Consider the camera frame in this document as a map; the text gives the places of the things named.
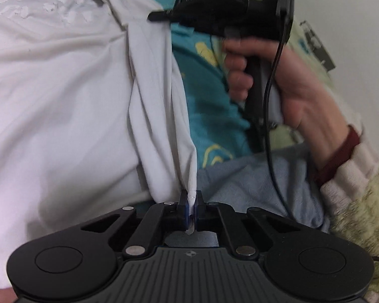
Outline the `fluffy cream sleeve forearm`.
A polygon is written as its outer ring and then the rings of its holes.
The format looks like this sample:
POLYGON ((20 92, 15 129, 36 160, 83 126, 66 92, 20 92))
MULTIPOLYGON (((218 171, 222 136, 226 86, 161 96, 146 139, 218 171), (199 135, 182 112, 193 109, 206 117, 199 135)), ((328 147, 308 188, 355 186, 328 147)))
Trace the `fluffy cream sleeve forearm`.
POLYGON ((358 135, 352 157, 320 193, 331 215, 331 231, 377 259, 365 299, 379 302, 379 155, 358 135))

